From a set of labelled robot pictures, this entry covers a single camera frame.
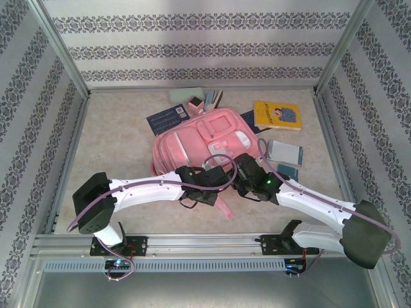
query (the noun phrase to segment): patterned wallpaper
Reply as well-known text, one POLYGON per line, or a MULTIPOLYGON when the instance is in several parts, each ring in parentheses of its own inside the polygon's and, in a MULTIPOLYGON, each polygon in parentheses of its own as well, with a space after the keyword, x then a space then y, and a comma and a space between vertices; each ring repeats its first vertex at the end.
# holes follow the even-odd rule
POLYGON ((357 4, 44 0, 91 89, 314 86, 357 4))
POLYGON ((0 4, 0 307, 44 228, 83 98, 24 0, 0 4))
POLYGON ((384 257, 400 307, 411 307, 410 2, 375 2, 322 93, 357 200, 402 238, 384 257))

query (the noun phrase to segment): pink backpack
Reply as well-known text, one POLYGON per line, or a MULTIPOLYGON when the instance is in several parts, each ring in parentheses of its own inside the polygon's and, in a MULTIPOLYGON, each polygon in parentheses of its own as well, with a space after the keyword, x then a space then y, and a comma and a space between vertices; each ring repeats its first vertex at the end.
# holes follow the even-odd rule
MULTIPOLYGON (((257 137, 243 118, 230 108, 203 112, 162 133, 153 147, 152 171, 161 175, 181 166, 202 167, 203 161, 217 153, 236 158, 242 153, 257 158, 257 137)), ((232 168, 226 158, 209 161, 221 165, 224 171, 232 168)))

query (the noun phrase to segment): purple cable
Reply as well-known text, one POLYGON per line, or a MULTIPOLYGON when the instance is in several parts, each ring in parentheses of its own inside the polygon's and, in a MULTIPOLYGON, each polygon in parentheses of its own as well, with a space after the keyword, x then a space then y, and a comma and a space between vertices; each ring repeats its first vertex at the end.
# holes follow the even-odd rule
POLYGON ((387 232, 388 232, 389 234, 391 234, 391 236, 395 239, 395 244, 396 244, 396 245, 395 245, 395 247, 393 247, 392 249, 389 249, 389 250, 383 252, 384 255, 388 255, 388 254, 394 253, 394 252, 396 252, 397 250, 399 250, 399 248, 401 247, 401 240, 399 239, 399 236, 397 235, 397 233, 396 233, 395 231, 391 230, 391 229, 390 229, 389 227, 387 227, 386 225, 383 225, 382 223, 380 223, 380 222, 378 222, 378 221, 376 221, 376 220, 373 220, 373 219, 370 218, 370 217, 367 217, 367 216, 365 216, 365 215, 363 215, 363 214, 357 213, 357 212, 355 212, 354 210, 347 209, 347 208, 345 208, 345 207, 343 207, 343 206, 341 206, 341 205, 338 205, 338 204, 336 204, 336 203, 333 203, 333 202, 331 202, 331 201, 328 201, 327 199, 321 198, 320 196, 317 196, 317 195, 315 195, 315 194, 312 194, 312 193, 310 193, 310 192, 308 192, 308 191, 304 191, 304 190, 302 190, 302 189, 300 189, 300 188, 292 185, 290 182, 287 182, 287 181, 270 165, 270 163, 268 162, 268 160, 267 160, 267 158, 266 158, 266 155, 265 155, 265 153, 267 152, 267 148, 268 148, 268 144, 267 144, 266 140, 264 140, 263 138, 259 138, 258 141, 257 141, 257 144, 258 144, 259 153, 260 153, 261 158, 263 159, 264 163, 268 166, 268 168, 270 168, 270 170, 276 175, 276 177, 278 177, 278 178, 282 181, 282 183, 286 184, 288 187, 292 188, 294 191, 297 191, 298 193, 305 194, 306 196, 310 196, 310 197, 312 197, 313 199, 316 199, 316 200, 318 200, 318 201, 324 202, 324 203, 326 203, 326 204, 328 204, 328 205, 330 205, 330 206, 332 206, 332 207, 334 207, 334 208, 336 208, 336 209, 338 209, 338 210, 343 210, 344 212, 347 212, 347 213, 350 213, 350 214, 352 214, 352 215, 354 215, 354 216, 357 216, 357 217, 359 217, 359 218, 361 218, 361 219, 363 219, 363 220, 366 220, 366 221, 368 221, 368 222, 376 225, 377 227, 380 227, 380 228, 383 229, 384 231, 387 231, 387 232), (261 142, 264 143, 264 146, 265 146, 265 149, 266 149, 265 152, 263 152, 263 149, 261 148, 261 142))
MULTIPOLYGON (((169 180, 147 180, 147 181, 142 181, 142 182, 137 182, 137 183, 131 183, 131 184, 126 184, 124 186, 119 186, 116 187, 114 189, 111 189, 107 192, 105 192, 104 194, 98 196, 96 199, 94 199, 92 202, 90 202, 90 204, 88 204, 88 206, 86 206, 80 213, 79 215, 74 218, 74 220, 70 223, 70 225, 67 227, 67 233, 70 233, 71 231, 73 231, 78 225, 77 223, 79 222, 79 220, 85 215, 85 213, 87 213, 93 206, 95 206, 98 202, 100 202, 102 199, 106 198, 107 196, 110 196, 111 194, 114 194, 118 191, 122 191, 123 189, 128 189, 131 187, 135 187, 135 186, 140 186, 140 185, 147 185, 147 184, 176 184, 176 185, 180 185, 180 186, 186 186, 186 187, 191 187, 191 188, 195 188, 195 189, 201 189, 204 191, 217 191, 223 188, 226 188, 227 186, 230 186, 231 183, 233 183, 233 181, 235 180, 236 176, 237 176, 237 165, 234 161, 234 159, 232 159, 230 156, 225 155, 225 154, 215 154, 215 155, 211 155, 210 157, 206 158, 204 160, 205 164, 208 160, 214 158, 214 157, 225 157, 227 159, 230 160, 231 164, 234 167, 234 173, 232 174, 231 179, 220 186, 216 186, 216 187, 205 187, 205 186, 199 186, 199 185, 193 185, 193 184, 187 184, 187 183, 182 183, 182 182, 177 182, 177 181, 169 181, 169 180)), ((111 250, 106 244, 104 244, 102 241, 100 241, 100 239, 97 237, 97 240, 100 242, 101 246, 106 249, 106 251, 108 251, 109 253, 115 255, 116 257, 122 258, 124 260, 127 260, 130 263, 130 271, 128 271, 127 273, 125 273, 123 276, 118 277, 118 278, 112 278, 110 276, 110 270, 107 272, 107 276, 109 278, 109 280, 115 280, 115 281, 120 281, 124 278, 127 278, 128 276, 130 276, 133 272, 134 269, 136 268, 132 258, 128 258, 124 255, 121 255, 117 252, 115 252, 114 250, 111 250)))

